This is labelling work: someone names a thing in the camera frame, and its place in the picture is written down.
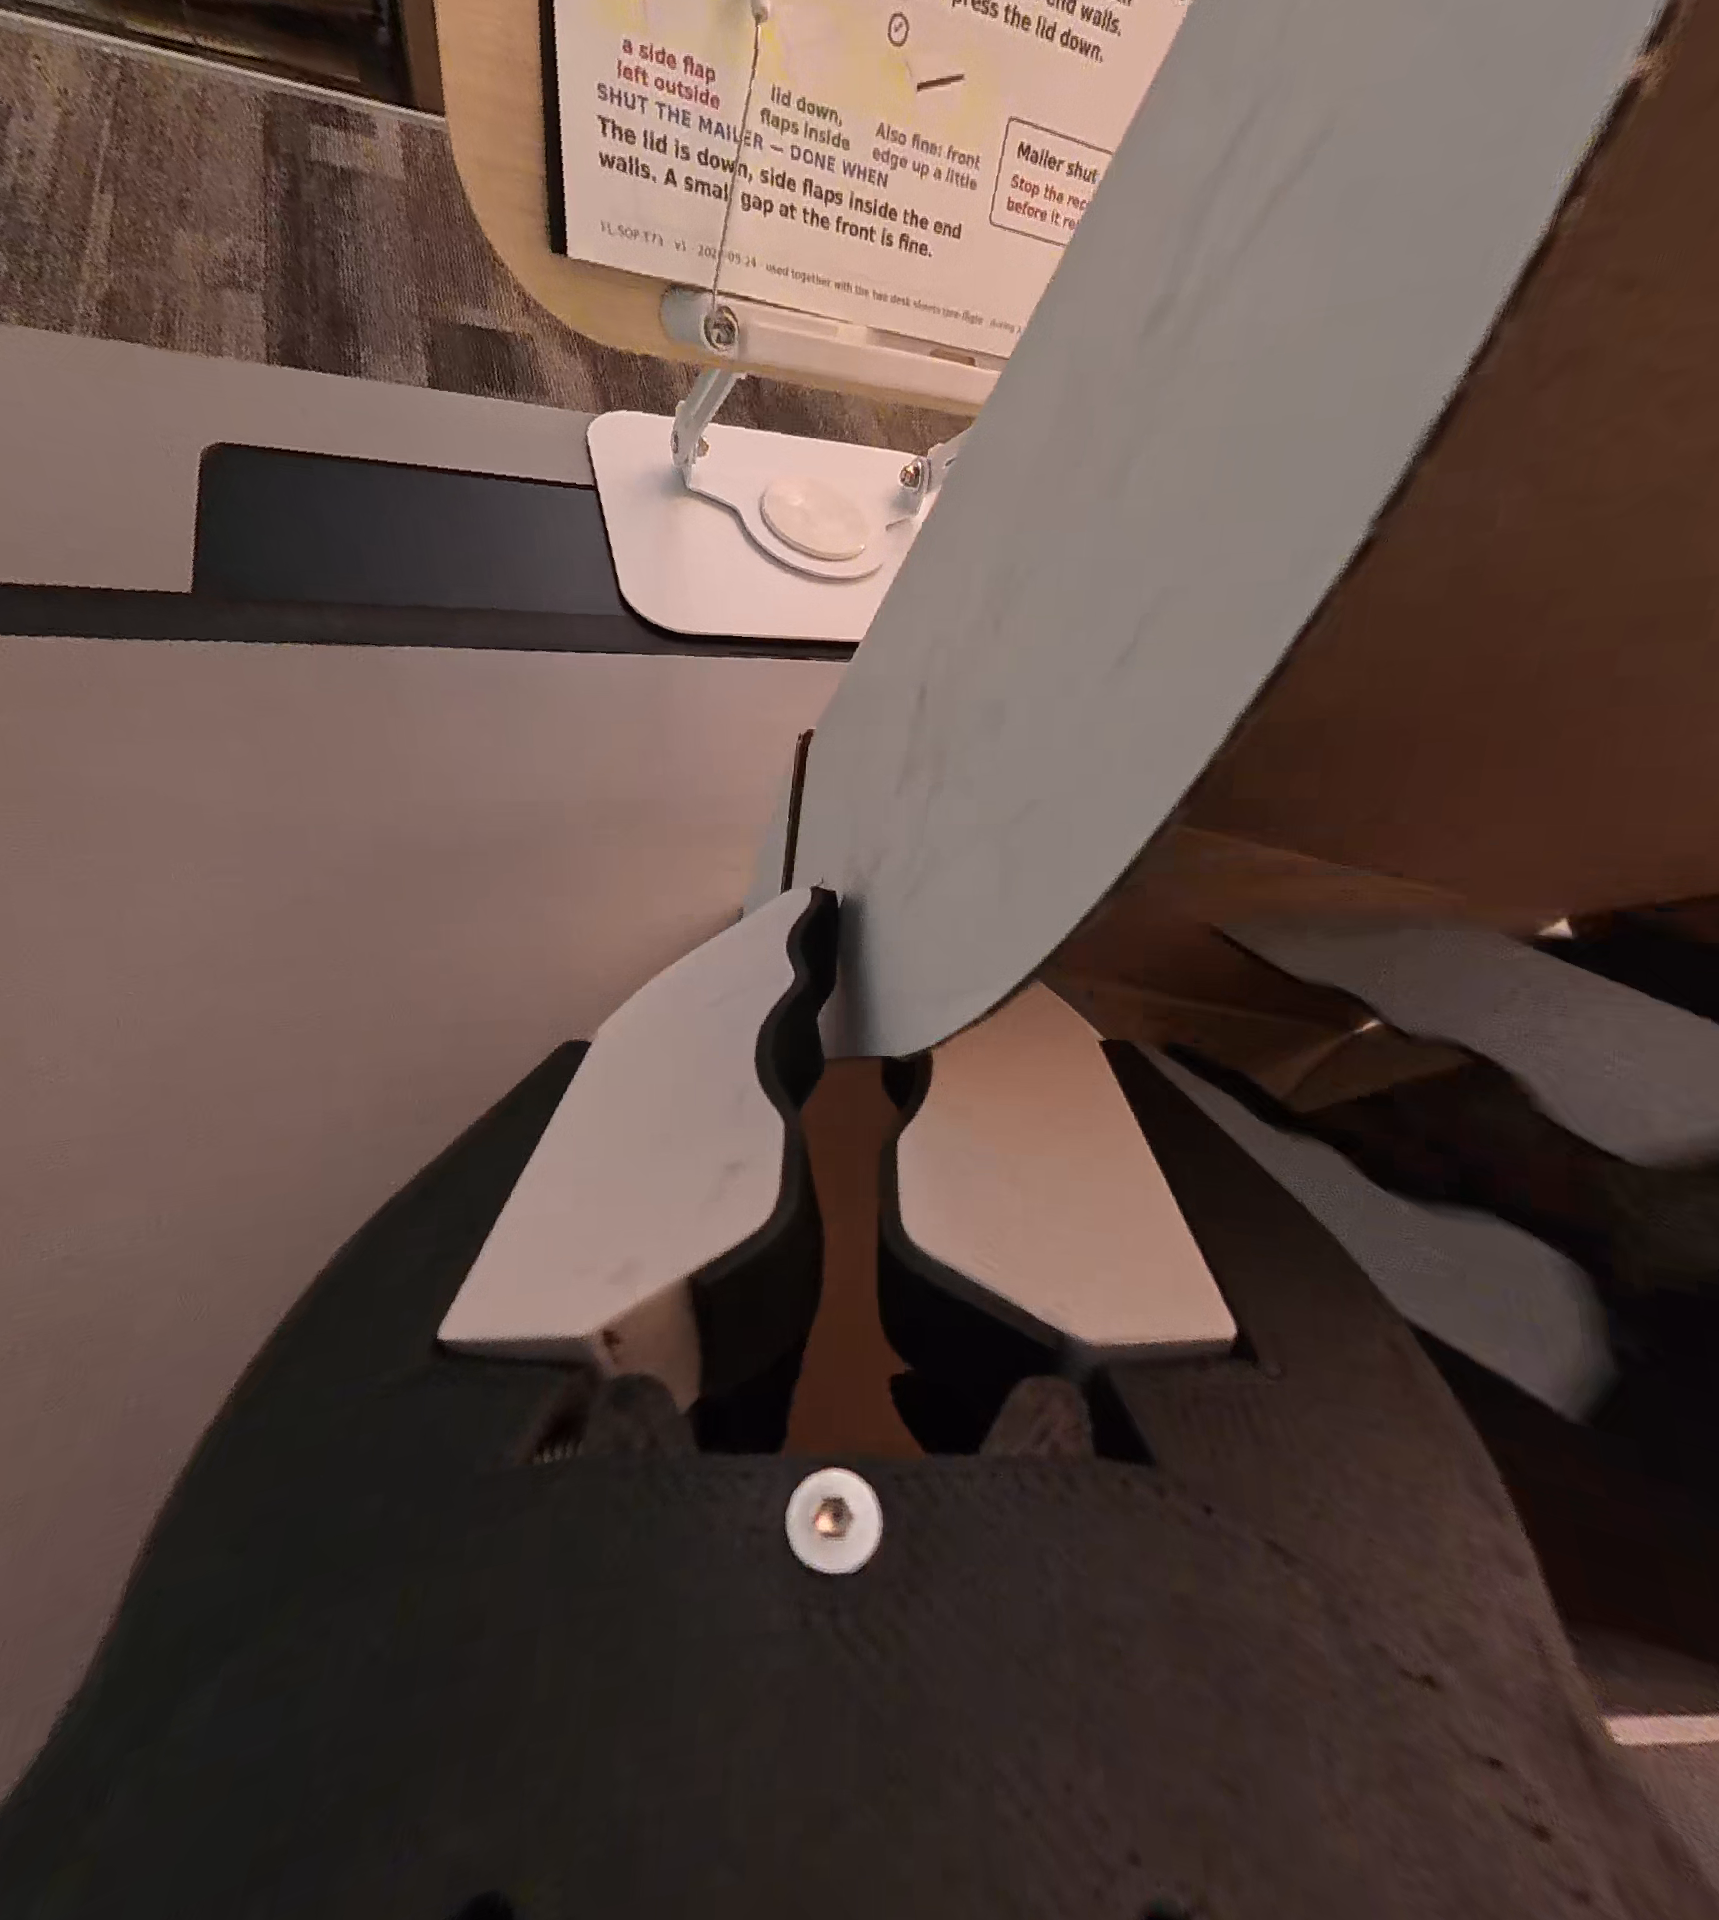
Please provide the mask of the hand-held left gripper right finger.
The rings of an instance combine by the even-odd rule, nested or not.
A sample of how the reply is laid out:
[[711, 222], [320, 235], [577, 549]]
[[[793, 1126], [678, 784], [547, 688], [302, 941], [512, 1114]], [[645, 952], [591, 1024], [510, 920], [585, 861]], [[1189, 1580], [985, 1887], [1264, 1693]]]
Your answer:
[[1075, 1005], [1019, 991], [892, 1097], [878, 1323], [903, 1418], [992, 1418], [1024, 1378], [1234, 1354], [1221, 1287]]

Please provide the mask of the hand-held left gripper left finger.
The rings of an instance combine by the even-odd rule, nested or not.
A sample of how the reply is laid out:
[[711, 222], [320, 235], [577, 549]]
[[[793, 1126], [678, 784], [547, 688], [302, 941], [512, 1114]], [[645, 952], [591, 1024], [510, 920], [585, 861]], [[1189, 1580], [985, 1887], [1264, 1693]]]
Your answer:
[[684, 1411], [801, 1354], [821, 1288], [801, 1111], [837, 948], [837, 896], [789, 889], [598, 1026], [441, 1348], [655, 1378]]

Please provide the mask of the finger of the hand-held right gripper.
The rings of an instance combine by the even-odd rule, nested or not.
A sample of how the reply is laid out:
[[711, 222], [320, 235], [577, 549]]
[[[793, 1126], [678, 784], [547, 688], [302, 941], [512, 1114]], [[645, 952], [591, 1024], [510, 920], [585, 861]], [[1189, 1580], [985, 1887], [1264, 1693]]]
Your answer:
[[1446, 1073], [1302, 1107], [1193, 1048], [1147, 1047], [1143, 1057], [1278, 1178], [1415, 1329], [1569, 1421], [1598, 1411], [1616, 1386], [1598, 1288], [1502, 1210], [1451, 1135], [1425, 1135]]
[[1234, 920], [1225, 938], [1355, 1013], [1288, 1091], [1302, 1111], [1486, 1064], [1640, 1164], [1719, 1156], [1719, 1024], [1472, 923]]

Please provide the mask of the white cardboard mailer box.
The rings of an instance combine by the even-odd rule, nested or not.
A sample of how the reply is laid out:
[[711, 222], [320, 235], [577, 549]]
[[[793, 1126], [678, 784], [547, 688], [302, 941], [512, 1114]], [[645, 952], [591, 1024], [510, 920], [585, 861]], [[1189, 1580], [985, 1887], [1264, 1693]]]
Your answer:
[[[1193, 2], [794, 833], [892, 1091], [1044, 984], [1147, 1139], [1147, 1047], [1288, 1103], [1355, 1005], [1234, 920], [1719, 1024], [1719, 2]], [[1569, 1126], [1486, 1064], [1425, 1114], [1581, 1266]], [[1430, 1344], [1566, 1612], [1719, 1664], [1719, 1330], [1613, 1351], [1598, 1426]]]

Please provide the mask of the printed instruction sheet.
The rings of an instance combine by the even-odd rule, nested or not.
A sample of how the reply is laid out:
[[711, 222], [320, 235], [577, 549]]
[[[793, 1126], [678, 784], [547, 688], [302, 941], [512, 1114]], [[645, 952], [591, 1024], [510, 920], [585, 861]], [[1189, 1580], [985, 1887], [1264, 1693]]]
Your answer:
[[1186, 2], [547, 2], [564, 253], [1006, 358]]

